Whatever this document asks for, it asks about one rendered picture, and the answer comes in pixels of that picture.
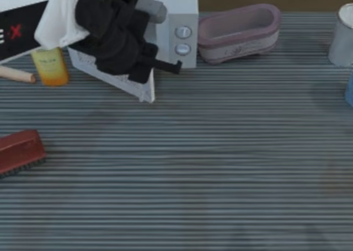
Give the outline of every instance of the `pink container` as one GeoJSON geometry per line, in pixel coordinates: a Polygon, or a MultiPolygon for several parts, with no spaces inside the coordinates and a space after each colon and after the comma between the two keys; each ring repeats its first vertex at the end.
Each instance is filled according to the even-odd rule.
{"type": "Polygon", "coordinates": [[[275,48],[281,24],[280,10],[256,4],[200,19],[198,46],[201,57],[218,64],[233,58],[264,54],[275,48]]]}

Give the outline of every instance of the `corrugated surface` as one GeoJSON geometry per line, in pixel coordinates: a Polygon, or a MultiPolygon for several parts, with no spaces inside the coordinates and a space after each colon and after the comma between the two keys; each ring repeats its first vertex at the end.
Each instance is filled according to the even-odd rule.
{"type": "Polygon", "coordinates": [[[1,80],[0,134],[38,129],[49,157],[0,182],[0,250],[352,250],[334,24],[285,14],[272,54],[158,74],[152,105],[75,70],[56,89],[1,80]]]}

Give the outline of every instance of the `metal can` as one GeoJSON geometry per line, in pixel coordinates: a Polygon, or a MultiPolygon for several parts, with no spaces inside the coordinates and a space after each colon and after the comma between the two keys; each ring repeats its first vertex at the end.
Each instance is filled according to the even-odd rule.
{"type": "Polygon", "coordinates": [[[328,58],[336,66],[349,67],[353,63],[353,3],[345,4],[337,12],[328,58]]]}

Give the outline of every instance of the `wooden handle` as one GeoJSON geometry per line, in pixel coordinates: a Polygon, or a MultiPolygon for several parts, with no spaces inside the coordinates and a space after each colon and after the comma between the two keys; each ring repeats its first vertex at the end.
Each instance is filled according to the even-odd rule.
{"type": "Polygon", "coordinates": [[[35,83],[35,76],[33,73],[28,73],[4,66],[0,66],[0,77],[18,82],[31,84],[35,83]]]}

